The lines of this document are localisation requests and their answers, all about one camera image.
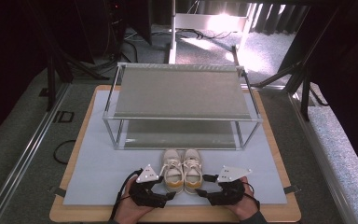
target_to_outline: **gray carpet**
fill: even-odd
[[[209,51],[178,41],[177,62],[233,64],[232,61],[226,60],[226,54],[232,43],[237,43],[238,39],[238,35],[230,35],[228,38],[209,41],[213,43],[213,50]],[[291,40],[293,36],[287,35],[250,35],[246,49],[259,55],[257,57],[261,58],[261,64],[269,64],[259,65],[257,69],[253,68],[254,70],[249,68],[251,82],[263,80],[276,72]],[[136,45],[139,63],[168,61],[169,36],[154,35],[153,42],[153,46],[148,46],[144,41],[131,42]],[[124,53],[134,62],[133,52],[134,49],[130,45],[125,45]],[[106,70],[104,75],[111,77],[114,69]],[[65,165],[53,160],[54,148],[63,141],[76,139],[94,88],[98,84],[106,83],[109,82],[96,81],[76,71],[76,80],[59,109],[74,112],[74,120],[70,123],[50,124],[26,174],[1,216],[0,223],[52,223],[48,214],[54,196],[48,189],[50,186],[59,186],[65,170]],[[283,78],[278,80],[276,85],[284,83]],[[46,71],[34,79],[0,128],[0,187],[26,148],[39,121],[45,116],[47,99],[38,97],[40,90],[45,87]],[[301,222],[342,223],[287,94],[280,91],[260,91],[260,94],[291,182],[302,188],[302,191],[296,194],[302,212]],[[63,157],[70,153],[71,144],[65,145],[64,149],[67,154],[62,155]]]

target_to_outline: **person's left hand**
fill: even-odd
[[[114,220],[120,224],[134,224],[142,216],[154,209],[148,206],[138,206],[130,197],[130,187],[136,178],[135,176],[127,182],[124,194],[121,196],[121,202],[114,218]]]

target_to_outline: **person's right hand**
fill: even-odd
[[[248,178],[246,176],[241,178],[243,186],[245,187],[245,193],[249,194],[250,196],[254,197],[254,193],[251,191],[248,184]],[[235,205],[225,205],[231,212],[233,212],[240,220],[245,220],[252,215],[254,215],[257,211],[257,205],[254,200],[243,196],[242,200],[236,203]]]

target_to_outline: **pair of shoes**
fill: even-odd
[[[176,149],[167,149],[162,164],[161,173],[168,192],[180,193],[185,187],[187,193],[197,194],[196,189],[202,185],[202,167],[196,149],[186,150],[182,160]]]

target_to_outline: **wooden table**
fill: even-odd
[[[76,140],[71,159],[68,162],[67,168],[60,184],[61,189],[67,189],[72,173],[75,170],[77,156],[80,146],[82,144],[87,126],[89,124],[92,108],[97,91],[110,91],[111,86],[98,86],[92,96],[84,118],[83,124],[80,128],[78,138]],[[271,149],[272,157],[275,160],[277,170],[282,181],[283,187],[289,187],[290,181],[284,168],[281,154],[275,142],[274,135],[269,126],[266,111],[261,102],[257,91],[254,91],[256,103],[263,118],[263,128],[268,139],[268,144]],[[267,222],[297,222],[301,219],[301,213],[298,208],[296,197],[294,193],[286,195],[287,204],[261,204],[261,212],[266,218]],[[95,222],[106,221],[110,218],[113,206],[84,206],[84,205],[63,205],[63,197],[56,196],[50,211],[50,219],[56,222]],[[141,222],[238,222],[236,216],[222,206],[210,205],[191,205],[191,206],[166,206],[163,209],[154,209],[152,212],[146,214]]]

